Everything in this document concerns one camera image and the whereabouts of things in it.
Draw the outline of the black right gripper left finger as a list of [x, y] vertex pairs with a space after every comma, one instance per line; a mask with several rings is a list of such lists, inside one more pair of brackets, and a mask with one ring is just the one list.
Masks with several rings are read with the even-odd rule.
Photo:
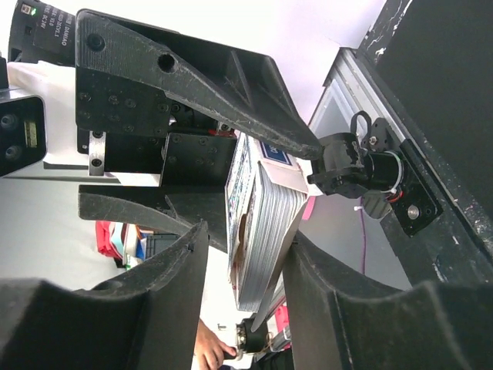
[[1, 282], [3, 369], [188, 369], [209, 249], [205, 221], [92, 290]]

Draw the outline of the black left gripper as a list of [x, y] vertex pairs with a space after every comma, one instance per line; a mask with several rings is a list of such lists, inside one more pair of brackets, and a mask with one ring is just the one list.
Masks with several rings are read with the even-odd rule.
[[[224, 181], [231, 128], [301, 159], [322, 154], [267, 55], [84, 9], [75, 17], [75, 73], [78, 150], [92, 176]], [[78, 205], [83, 220], [179, 236], [204, 220], [210, 246], [226, 252], [219, 187], [81, 185]]]

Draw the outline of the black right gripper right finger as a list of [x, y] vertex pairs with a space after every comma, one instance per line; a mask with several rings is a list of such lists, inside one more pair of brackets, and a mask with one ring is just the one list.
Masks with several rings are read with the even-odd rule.
[[400, 291], [297, 234], [283, 268], [297, 369], [490, 369], [492, 287]]

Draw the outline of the blue playing card deck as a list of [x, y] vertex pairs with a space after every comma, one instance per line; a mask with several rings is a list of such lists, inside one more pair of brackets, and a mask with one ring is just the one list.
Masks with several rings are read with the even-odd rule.
[[309, 187], [304, 162], [241, 133], [225, 185], [230, 283], [241, 311], [268, 306]]

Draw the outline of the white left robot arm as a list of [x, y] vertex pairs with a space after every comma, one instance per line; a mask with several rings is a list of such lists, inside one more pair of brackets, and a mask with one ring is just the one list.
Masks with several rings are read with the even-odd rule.
[[154, 187], [82, 185], [82, 219], [178, 235], [205, 220], [224, 249], [238, 133], [303, 160], [323, 152], [267, 55], [93, 10], [16, 4], [1, 61], [2, 175], [67, 139], [93, 176], [159, 176]]

